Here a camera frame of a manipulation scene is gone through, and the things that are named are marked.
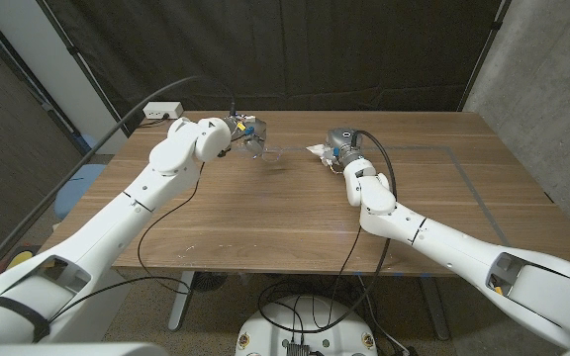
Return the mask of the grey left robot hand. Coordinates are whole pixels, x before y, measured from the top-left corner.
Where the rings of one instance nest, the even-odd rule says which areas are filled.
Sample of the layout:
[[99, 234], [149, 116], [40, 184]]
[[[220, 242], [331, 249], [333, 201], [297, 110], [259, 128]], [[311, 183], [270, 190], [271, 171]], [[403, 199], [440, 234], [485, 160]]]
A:
[[228, 147], [240, 147], [251, 158], [257, 158], [264, 152], [267, 124], [253, 115], [234, 114], [224, 117], [224, 122], [231, 132]]

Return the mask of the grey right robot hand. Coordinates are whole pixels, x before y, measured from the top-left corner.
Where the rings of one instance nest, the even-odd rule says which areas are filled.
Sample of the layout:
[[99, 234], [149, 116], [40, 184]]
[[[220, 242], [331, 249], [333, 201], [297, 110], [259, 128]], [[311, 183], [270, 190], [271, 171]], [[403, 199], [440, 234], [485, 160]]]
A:
[[323, 145], [321, 159], [334, 169], [343, 169], [352, 161], [362, 158], [360, 151], [361, 138], [356, 139], [352, 145], [354, 129], [336, 128], [327, 133], [326, 142]]

